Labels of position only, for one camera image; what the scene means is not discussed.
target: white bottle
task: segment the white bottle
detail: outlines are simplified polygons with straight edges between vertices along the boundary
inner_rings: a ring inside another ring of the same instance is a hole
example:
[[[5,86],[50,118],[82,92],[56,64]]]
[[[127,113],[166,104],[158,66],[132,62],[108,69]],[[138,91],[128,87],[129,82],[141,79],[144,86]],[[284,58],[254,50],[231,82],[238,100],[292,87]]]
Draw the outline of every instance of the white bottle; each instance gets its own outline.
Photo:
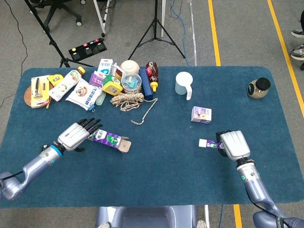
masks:
[[[81,76],[86,71],[80,66],[76,70],[71,70],[57,86],[52,88],[48,94],[55,100],[60,101],[60,99],[66,94],[73,86],[75,86]]]

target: tripod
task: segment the tripod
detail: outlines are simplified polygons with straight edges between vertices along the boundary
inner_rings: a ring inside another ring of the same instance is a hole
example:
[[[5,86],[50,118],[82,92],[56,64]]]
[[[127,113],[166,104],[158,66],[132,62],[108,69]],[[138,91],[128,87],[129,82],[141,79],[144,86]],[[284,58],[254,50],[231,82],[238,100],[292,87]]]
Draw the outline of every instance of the tripod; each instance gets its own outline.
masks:
[[[27,4],[27,6],[29,7],[29,9],[31,10],[31,12],[33,13],[33,15],[35,16],[36,20],[39,22],[39,24],[42,27],[42,29],[45,31],[47,37],[49,38],[49,40],[50,40],[49,45],[53,45],[54,48],[56,49],[56,51],[58,52],[58,54],[60,55],[61,60],[60,60],[60,66],[59,67],[62,67],[63,64],[66,67],[71,67],[69,65],[69,63],[68,63],[69,61],[72,62],[72,63],[81,64],[81,65],[84,65],[84,66],[87,66],[87,67],[93,67],[93,66],[85,64],[85,63],[80,63],[80,62],[74,61],[72,59],[65,58],[65,56],[62,54],[61,50],[59,49],[57,43],[55,42],[55,40],[50,35],[49,29],[44,26],[43,22],[41,21],[40,17],[38,16],[37,11],[32,7],[32,5],[30,4],[29,0],[24,0],[24,1]]]
[[[169,35],[169,33],[167,32],[167,30],[164,28],[164,26],[160,23],[160,20],[158,20],[157,18],[157,4],[158,4],[158,0],[155,0],[155,10],[154,10],[154,19],[152,21],[152,23],[150,24],[150,26],[148,27],[148,29],[146,30],[146,32],[144,33],[144,35],[142,36],[141,40],[138,42],[138,44],[136,45],[136,47],[134,48],[133,52],[131,53],[131,55],[129,56],[128,59],[130,59],[132,57],[132,55],[134,54],[134,52],[136,51],[137,48],[141,47],[142,45],[148,43],[148,42],[151,42],[153,40],[157,40],[157,41],[163,41],[163,42],[166,42],[168,44],[171,44],[173,46],[175,46],[178,51],[180,52],[180,54],[183,56],[183,58],[186,58],[185,55],[181,52],[181,50],[179,49],[179,47],[176,45],[176,43],[174,42],[174,40],[171,38],[171,36]],[[167,34],[167,36],[169,37],[169,39],[171,40],[171,42],[169,41],[166,41],[164,39],[160,39],[158,37],[156,37],[156,29],[157,29],[157,24],[160,25],[160,27],[164,30],[164,32]],[[143,38],[147,35],[148,31],[150,30],[150,28],[153,26],[153,38],[143,42]]]

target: glass jar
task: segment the glass jar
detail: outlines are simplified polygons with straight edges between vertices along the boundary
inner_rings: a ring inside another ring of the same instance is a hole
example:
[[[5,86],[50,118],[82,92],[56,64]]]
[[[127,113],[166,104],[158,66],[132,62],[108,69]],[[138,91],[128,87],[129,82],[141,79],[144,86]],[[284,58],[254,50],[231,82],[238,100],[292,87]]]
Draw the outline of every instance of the glass jar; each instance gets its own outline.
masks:
[[[249,83],[247,94],[254,99],[262,98],[267,95],[270,86],[270,81],[265,77],[261,77],[258,80],[253,80]]]

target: small purple carton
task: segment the small purple carton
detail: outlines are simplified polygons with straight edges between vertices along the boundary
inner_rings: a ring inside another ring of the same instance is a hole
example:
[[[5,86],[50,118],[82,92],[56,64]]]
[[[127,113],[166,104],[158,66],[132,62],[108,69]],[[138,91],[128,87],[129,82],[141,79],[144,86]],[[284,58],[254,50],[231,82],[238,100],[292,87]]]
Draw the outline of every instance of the small purple carton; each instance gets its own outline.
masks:
[[[104,130],[98,129],[93,132],[89,137],[89,140],[102,143],[104,145],[116,148],[122,153],[127,153],[131,147],[131,142],[126,140],[128,137],[112,134]]]
[[[91,75],[89,84],[102,88],[105,77],[106,75],[94,71],[93,74]]]
[[[209,124],[211,122],[211,114],[212,110],[209,108],[194,106],[192,108],[191,121]]]

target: white cup handle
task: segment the white cup handle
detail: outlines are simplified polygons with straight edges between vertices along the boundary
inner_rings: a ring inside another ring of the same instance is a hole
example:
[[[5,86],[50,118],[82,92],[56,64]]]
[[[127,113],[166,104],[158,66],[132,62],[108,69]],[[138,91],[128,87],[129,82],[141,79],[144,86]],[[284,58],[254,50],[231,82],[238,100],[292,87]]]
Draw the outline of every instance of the white cup handle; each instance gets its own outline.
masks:
[[[192,96],[192,88],[190,85],[186,86],[186,90],[187,90],[187,101],[191,99]]]

